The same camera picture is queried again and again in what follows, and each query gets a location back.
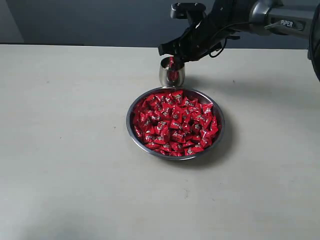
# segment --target white table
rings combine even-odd
[[[0,240],[319,240],[320,83],[305,50],[187,63],[225,136],[203,158],[139,149],[125,117],[155,48],[0,45]]]

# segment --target gray wall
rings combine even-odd
[[[0,0],[0,43],[23,43],[6,0]]]
[[[7,0],[26,43],[156,47],[180,36],[186,20],[170,19],[173,0]],[[213,0],[203,0],[210,10]],[[316,5],[319,0],[283,0]],[[288,36],[242,33],[228,48],[306,49],[307,41]]]

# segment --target metal cup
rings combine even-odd
[[[162,59],[160,64],[159,80],[164,87],[180,87],[186,78],[185,63],[174,57],[173,65],[169,67],[172,57]]]

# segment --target stainless steel bowl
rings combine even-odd
[[[174,57],[174,64],[169,68],[171,58],[170,56],[165,57],[160,63],[160,84],[164,87],[180,87],[184,84],[186,78],[185,63],[181,59]]]
[[[135,132],[133,130],[133,117],[134,117],[134,107],[135,105],[141,100],[144,99],[145,97],[149,96],[150,94],[159,94],[159,93],[172,93],[175,92],[177,90],[183,90],[183,94],[185,96],[187,96],[188,98],[198,98],[199,102],[201,104],[209,104],[209,103],[213,103],[213,114],[216,116],[216,120],[218,125],[221,126],[221,129],[219,129],[217,137],[215,138],[213,144],[211,146],[209,146],[208,148],[206,148],[204,151],[196,153],[194,155],[190,155],[190,156],[166,156],[166,155],[162,155],[160,153],[157,153],[147,147],[144,146],[144,144],[142,142],[140,142],[138,140],[138,138],[135,135]],[[204,93],[194,90],[194,89],[188,89],[188,88],[184,88],[184,87],[158,87],[155,89],[152,89],[150,91],[147,91],[146,93],[142,94],[141,96],[139,96],[130,106],[128,113],[126,115],[126,128],[128,129],[129,135],[130,137],[133,139],[133,141],[144,151],[148,152],[149,154],[152,154],[154,156],[157,156],[159,158],[163,158],[163,159],[167,159],[167,160],[172,160],[172,161],[181,161],[181,160],[188,160],[188,159],[194,159],[197,158],[209,151],[211,151],[222,139],[224,132],[225,132],[225,118],[224,115],[220,109],[220,107],[218,106],[218,104],[213,101],[210,97],[208,97],[207,95],[205,95]]]

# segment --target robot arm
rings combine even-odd
[[[290,35],[309,39],[309,56],[317,73],[320,61],[316,61],[317,67],[314,60],[320,58],[319,6],[285,6],[281,0],[215,0],[206,15],[201,3],[175,3],[171,18],[188,19],[189,27],[182,36],[161,44],[159,54],[170,54],[184,62],[198,61],[206,55],[216,57],[212,52],[223,50],[228,39],[240,38],[233,35],[236,32]]]

